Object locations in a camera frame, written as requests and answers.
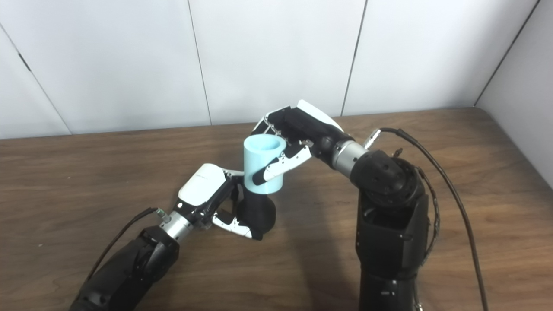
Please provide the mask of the black and white right hand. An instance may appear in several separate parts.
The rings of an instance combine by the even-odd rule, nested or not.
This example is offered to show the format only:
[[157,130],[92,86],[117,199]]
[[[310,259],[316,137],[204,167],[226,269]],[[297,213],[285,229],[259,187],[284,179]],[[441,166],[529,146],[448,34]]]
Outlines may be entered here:
[[337,154],[344,143],[352,140],[332,118],[304,100],[295,107],[269,112],[251,134],[269,134],[285,141],[284,150],[253,174],[255,185],[272,181],[312,157],[336,170]]

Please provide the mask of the black and white left hand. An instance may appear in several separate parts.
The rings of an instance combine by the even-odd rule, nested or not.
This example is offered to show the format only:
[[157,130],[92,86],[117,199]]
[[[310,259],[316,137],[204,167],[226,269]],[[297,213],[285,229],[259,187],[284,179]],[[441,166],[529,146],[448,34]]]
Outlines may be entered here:
[[243,184],[244,173],[218,167],[210,163],[202,165],[180,188],[177,201],[172,208],[170,220],[161,224],[171,238],[181,243],[195,228],[208,229],[215,225],[227,232],[256,241],[263,234],[251,226],[239,221],[238,217],[218,211],[220,205],[231,199],[238,202],[239,185]]

